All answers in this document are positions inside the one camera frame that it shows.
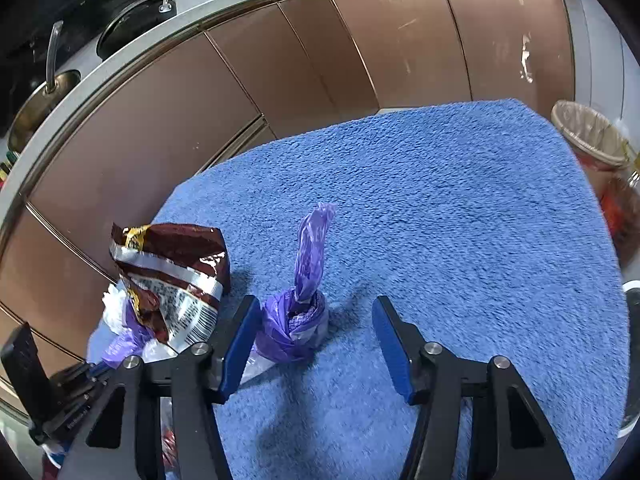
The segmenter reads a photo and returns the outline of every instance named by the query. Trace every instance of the snack bag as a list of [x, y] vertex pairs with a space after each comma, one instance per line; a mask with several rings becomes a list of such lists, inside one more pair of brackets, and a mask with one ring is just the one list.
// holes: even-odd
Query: snack bag
[[181, 352], [209, 338], [220, 299], [231, 290], [220, 229], [190, 224], [121, 229], [114, 224], [110, 252], [136, 319], [159, 342]]

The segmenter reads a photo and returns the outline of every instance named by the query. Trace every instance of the kitchen cabinet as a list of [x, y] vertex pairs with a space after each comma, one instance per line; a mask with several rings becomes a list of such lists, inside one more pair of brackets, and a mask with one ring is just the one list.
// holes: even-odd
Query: kitchen cabinet
[[474, 100], [515, 97], [549, 118], [574, 98], [563, 0], [449, 0]]
[[322, 81], [277, 4], [207, 31], [279, 139], [340, 122]]
[[133, 76], [60, 149], [29, 200], [116, 277], [111, 225], [151, 222], [174, 187], [259, 115], [204, 34]]
[[305, 48], [341, 121], [375, 114], [376, 94], [360, 55], [331, 0], [285, 0], [282, 12]]
[[381, 108], [469, 101], [447, 0], [335, 0]]
[[[5, 307], [60, 346], [84, 356], [108, 285], [109, 280], [69, 251], [30, 212], [22, 211], [0, 260], [0, 301]], [[47, 372], [56, 366], [51, 361]]]

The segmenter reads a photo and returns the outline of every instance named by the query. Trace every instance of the white wall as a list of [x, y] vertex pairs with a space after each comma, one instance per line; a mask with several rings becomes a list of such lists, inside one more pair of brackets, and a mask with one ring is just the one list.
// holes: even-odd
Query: white wall
[[565, 0], [575, 59], [575, 100], [620, 120], [640, 151], [640, 66], [597, 0]]

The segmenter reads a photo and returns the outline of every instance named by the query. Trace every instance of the pot handle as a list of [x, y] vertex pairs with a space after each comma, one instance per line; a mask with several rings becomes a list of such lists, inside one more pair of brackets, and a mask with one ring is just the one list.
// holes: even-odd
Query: pot handle
[[51, 29], [51, 36], [49, 38], [49, 47], [47, 48], [47, 65], [46, 76], [47, 84], [44, 87], [44, 91], [47, 94], [51, 94], [56, 89], [56, 52], [58, 50], [58, 39], [60, 38], [60, 31], [62, 30], [62, 20], [55, 22]]

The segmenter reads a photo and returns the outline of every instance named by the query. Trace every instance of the blue fuzzy mat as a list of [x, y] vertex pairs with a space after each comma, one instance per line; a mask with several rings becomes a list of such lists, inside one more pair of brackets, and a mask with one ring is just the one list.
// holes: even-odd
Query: blue fuzzy mat
[[[570, 149], [514, 100], [418, 108], [272, 142], [178, 186], [156, 222], [217, 226], [237, 304], [292, 285], [300, 219], [334, 202], [315, 360], [243, 386], [216, 418], [238, 479], [393, 479], [417, 409], [371, 325], [386, 294], [426, 340], [511, 358], [577, 479], [622, 420], [628, 320], [606, 226]], [[108, 338], [94, 334], [90, 356]], [[468, 410], [457, 475], [468, 454]]]

